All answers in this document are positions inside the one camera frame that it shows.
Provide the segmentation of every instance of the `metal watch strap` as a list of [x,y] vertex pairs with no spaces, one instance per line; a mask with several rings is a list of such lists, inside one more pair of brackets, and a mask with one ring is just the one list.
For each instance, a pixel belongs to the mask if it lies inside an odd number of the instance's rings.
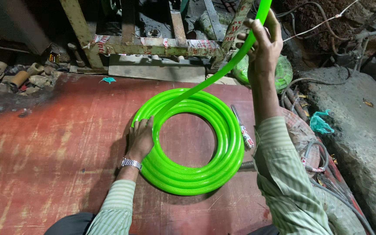
[[135,161],[135,160],[123,158],[123,161],[121,162],[121,167],[123,166],[134,166],[134,167],[137,167],[139,171],[142,171],[142,164],[140,164],[138,161]]

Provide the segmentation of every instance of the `metal frame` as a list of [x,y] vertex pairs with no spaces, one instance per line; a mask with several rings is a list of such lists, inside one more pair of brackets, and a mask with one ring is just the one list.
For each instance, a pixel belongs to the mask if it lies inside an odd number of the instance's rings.
[[122,36],[110,36],[105,42],[96,43],[94,42],[94,34],[90,32],[90,27],[86,23],[78,0],[60,0],[60,2],[91,66],[91,69],[79,68],[78,72],[102,73],[106,72],[108,68],[102,65],[99,53],[212,56],[214,57],[212,68],[218,69],[227,56],[236,38],[237,31],[252,6],[253,0],[241,0],[222,43],[213,40],[187,40],[180,12],[172,9],[171,3],[169,4],[169,11],[175,38],[138,37],[134,31],[134,4],[138,2],[133,0],[121,0],[123,14]]

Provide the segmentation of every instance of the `coiled hose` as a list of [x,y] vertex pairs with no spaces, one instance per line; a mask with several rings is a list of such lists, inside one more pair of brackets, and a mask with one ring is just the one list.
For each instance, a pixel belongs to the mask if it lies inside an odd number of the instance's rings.
[[[262,0],[256,19],[264,24],[271,0]],[[134,121],[154,115],[152,151],[142,161],[142,174],[158,188],[176,195],[199,195],[225,184],[237,172],[243,161],[242,133],[236,117],[221,100],[201,90],[226,75],[246,55],[255,42],[249,34],[242,48],[221,70],[191,89],[172,89],[155,95],[137,112]],[[210,122],[217,135],[217,152],[210,163],[190,168],[171,161],[159,143],[162,124],[172,115],[191,112]]]

